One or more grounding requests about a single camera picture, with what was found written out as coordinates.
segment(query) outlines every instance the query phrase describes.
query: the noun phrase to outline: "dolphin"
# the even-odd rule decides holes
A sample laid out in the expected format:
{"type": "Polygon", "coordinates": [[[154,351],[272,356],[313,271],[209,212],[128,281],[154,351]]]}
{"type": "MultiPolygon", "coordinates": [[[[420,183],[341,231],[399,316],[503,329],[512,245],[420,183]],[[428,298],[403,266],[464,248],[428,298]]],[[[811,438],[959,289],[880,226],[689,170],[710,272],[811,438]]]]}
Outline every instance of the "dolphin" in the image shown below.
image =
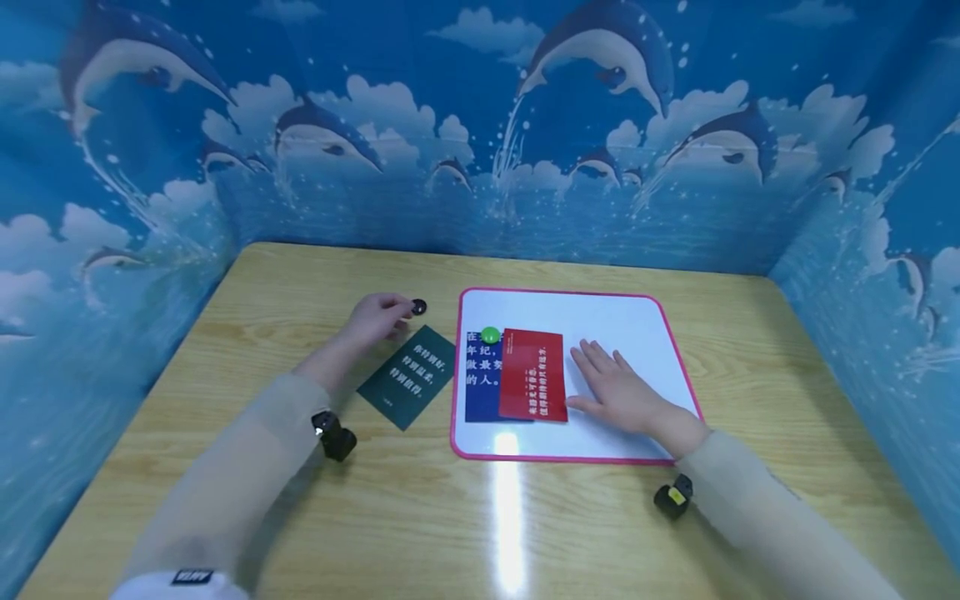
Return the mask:
{"type": "Polygon", "coordinates": [[[822,183],[827,183],[830,189],[837,194],[841,203],[847,199],[847,190],[850,189],[850,173],[851,169],[848,167],[842,171],[830,173],[822,181],[822,183]]]}
{"type": "Polygon", "coordinates": [[[606,148],[598,148],[593,152],[581,156],[580,159],[577,160],[577,164],[573,165],[570,175],[573,175],[583,167],[598,171],[601,177],[609,177],[616,183],[617,187],[623,185],[623,178],[620,175],[620,167],[616,164],[616,158],[611,156],[610,151],[606,148]]]}
{"type": "Polygon", "coordinates": [[[142,12],[85,0],[60,56],[60,93],[76,137],[99,113],[85,102],[87,94],[121,73],[140,73],[142,81],[168,92],[191,81],[236,105],[227,84],[186,36],[142,12]]]}
{"type": "Polygon", "coordinates": [[[145,73],[141,73],[137,80],[147,87],[159,87],[160,89],[170,89],[170,84],[174,82],[174,76],[170,71],[155,66],[145,73]]]}
{"type": "Polygon", "coordinates": [[[200,163],[204,166],[207,173],[210,171],[210,166],[216,163],[226,164],[227,166],[240,165],[251,173],[254,173],[252,165],[247,162],[246,158],[243,158],[229,147],[209,137],[206,139],[206,142],[204,142],[200,163]]]}
{"type": "Polygon", "coordinates": [[[33,333],[27,333],[10,324],[0,323],[0,344],[23,342],[24,340],[31,340],[35,337],[33,333]]]}
{"type": "Polygon", "coordinates": [[[623,172],[623,179],[628,183],[636,185],[637,187],[643,185],[643,173],[640,171],[639,167],[625,170],[623,172]]]}
{"type": "Polygon", "coordinates": [[[766,182],[777,164],[777,137],[770,123],[760,114],[756,100],[739,112],[725,114],[694,130],[667,157],[663,166],[682,155],[691,144],[701,142],[720,146],[729,164],[746,163],[760,183],[766,182]]]}
{"type": "Polygon", "coordinates": [[[464,165],[460,163],[460,159],[456,156],[438,162],[437,166],[433,168],[434,175],[441,170],[449,171],[456,181],[462,183],[470,192],[473,191],[473,186],[470,185],[470,177],[467,175],[467,169],[464,168],[464,165]]]}
{"type": "Polygon", "coordinates": [[[635,89],[666,117],[673,98],[673,61],[663,30],[631,0],[588,0],[540,41],[516,90],[519,98],[546,84],[544,71],[566,60],[590,59],[612,94],[635,89]]]}
{"type": "Polygon", "coordinates": [[[913,300],[913,316],[919,319],[926,308],[927,294],[930,291],[932,263],[921,254],[904,252],[890,258],[897,265],[900,287],[913,300]]]}
{"type": "Polygon", "coordinates": [[[303,104],[280,115],[276,122],[274,152],[284,140],[316,142],[320,149],[334,156],[355,156],[383,173],[380,156],[370,142],[346,121],[323,107],[317,106],[306,94],[303,104]]]}
{"type": "Polygon", "coordinates": [[[147,261],[138,254],[127,250],[118,250],[110,246],[103,246],[100,250],[92,252],[90,256],[80,265],[78,278],[84,283],[86,290],[86,304],[90,308],[101,309],[103,303],[93,292],[93,286],[90,281],[90,274],[101,267],[140,267],[147,265],[147,261]]]}
{"type": "Polygon", "coordinates": [[[928,306],[922,314],[922,321],[926,325],[926,340],[932,342],[933,338],[937,337],[940,323],[943,322],[943,315],[933,306],[928,306]]]}
{"type": "Polygon", "coordinates": [[[80,276],[86,278],[90,272],[100,267],[130,267],[146,265],[147,261],[139,254],[127,250],[118,250],[110,246],[103,246],[100,250],[93,252],[80,265],[80,276]]]}
{"type": "Polygon", "coordinates": [[[264,173],[273,173],[270,167],[267,166],[267,163],[264,162],[263,159],[260,158],[260,156],[257,156],[257,155],[247,156],[247,162],[250,164],[251,167],[253,167],[254,170],[263,171],[264,173]]]}

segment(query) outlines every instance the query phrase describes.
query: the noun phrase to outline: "dolphin wallpaper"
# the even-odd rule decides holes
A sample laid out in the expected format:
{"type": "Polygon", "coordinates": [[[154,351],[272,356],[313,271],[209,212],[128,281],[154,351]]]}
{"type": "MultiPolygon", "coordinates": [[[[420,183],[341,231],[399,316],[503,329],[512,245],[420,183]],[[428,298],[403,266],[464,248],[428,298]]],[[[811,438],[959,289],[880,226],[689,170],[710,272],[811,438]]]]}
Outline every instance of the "dolphin wallpaper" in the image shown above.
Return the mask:
{"type": "Polygon", "coordinates": [[[960,564],[960,6],[0,15],[0,598],[264,240],[768,276],[960,564]]]}

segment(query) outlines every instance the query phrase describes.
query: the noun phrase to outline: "pink whiteboard frame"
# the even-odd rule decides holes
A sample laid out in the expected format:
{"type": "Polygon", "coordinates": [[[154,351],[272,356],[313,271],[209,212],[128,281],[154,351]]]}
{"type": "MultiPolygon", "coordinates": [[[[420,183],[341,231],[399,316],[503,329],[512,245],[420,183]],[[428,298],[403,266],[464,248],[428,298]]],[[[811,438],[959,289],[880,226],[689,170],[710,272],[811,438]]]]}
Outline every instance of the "pink whiteboard frame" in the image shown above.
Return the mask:
{"type": "Polygon", "coordinates": [[[533,462],[533,463],[582,463],[582,464],[603,464],[603,465],[653,465],[661,467],[671,467],[674,462],[668,459],[633,459],[633,458],[584,458],[576,456],[501,456],[499,454],[467,454],[457,445],[457,390],[460,389],[460,333],[461,327],[464,322],[464,296],[467,295],[467,292],[472,291],[487,291],[487,292],[519,292],[525,294],[576,294],[580,296],[616,296],[621,298],[645,298],[652,300],[654,304],[657,305],[657,308],[660,310],[660,316],[663,318],[663,324],[666,325],[666,332],[670,336],[670,343],[673,344],[673,351],[677,355],[677,360],[680,362],[680,370],[684,374],[684,379],[686,380],[686,387],[690,391],[690,397],[693,398],[693,405],[697,409],[697,416],[703,422],[707,422],[704,419],[704,412],[700,408],[700,401],[697,400],[697,395],[693,391],[693,384],[690,382],[690,375],[686,372],[686,365],[684,364],[684,359],[680,355],[680,348],[677,346],[677,338],[673,335],[673,329],[670,328],[670,322],[667,321],[666,311],[663,310],[663,305],[660,304],[660,301],[654,298],[653,296],[647,296],[646,294],[615,294],[611,292],[571,292],[566,290],[531,290],[524,288],[502,288],[502,287],[469,287],[460,294],[459,306],[457,308],[457,341],[454,344],[456,348],[457,356],[453,363],[453,401],[450,406],[450,447],[453,449],[453,452],[460,458],[474,461],[523,461],[523,462],[533,462]]]}

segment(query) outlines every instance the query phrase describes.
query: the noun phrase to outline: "beige sleeve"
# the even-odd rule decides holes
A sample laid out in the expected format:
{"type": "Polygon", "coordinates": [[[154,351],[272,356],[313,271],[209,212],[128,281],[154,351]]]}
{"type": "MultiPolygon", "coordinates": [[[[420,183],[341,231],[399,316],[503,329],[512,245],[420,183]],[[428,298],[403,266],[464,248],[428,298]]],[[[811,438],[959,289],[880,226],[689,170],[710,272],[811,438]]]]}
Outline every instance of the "beige sleeve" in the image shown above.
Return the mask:
{"type": "Polygon", "coordinates": [[[714,431],[677,467],[693,483],[693,503],[710,524],[762,564],[792,600],[900,598],[736,438],[714,431]]]}
{"type": "Polygon", "coordinates": [[[240,555],[317,447],[310,418],[329,403],[309,379],[278,377],[170,491],[137,541],[122,581],[206,568],[235,579],[240,555]]]}

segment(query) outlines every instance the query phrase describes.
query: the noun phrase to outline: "yellow label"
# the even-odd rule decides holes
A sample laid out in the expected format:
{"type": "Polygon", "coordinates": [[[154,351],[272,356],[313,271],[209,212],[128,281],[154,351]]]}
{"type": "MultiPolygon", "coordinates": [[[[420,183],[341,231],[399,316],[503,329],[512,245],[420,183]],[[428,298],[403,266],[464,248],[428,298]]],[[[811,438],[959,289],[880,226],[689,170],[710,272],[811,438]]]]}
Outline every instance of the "yellow label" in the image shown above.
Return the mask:
{"type": "Polygon", "coordinates": [[[670,491],[667,492],[666,494],[670,496],[670,499],[673,500],[677,504],[677,506],[683,506],[683,504],[686,502],[686,498],[684,498],[684,495],[680,493],[680,490],[676,488],[671,487],[670,491]]]}

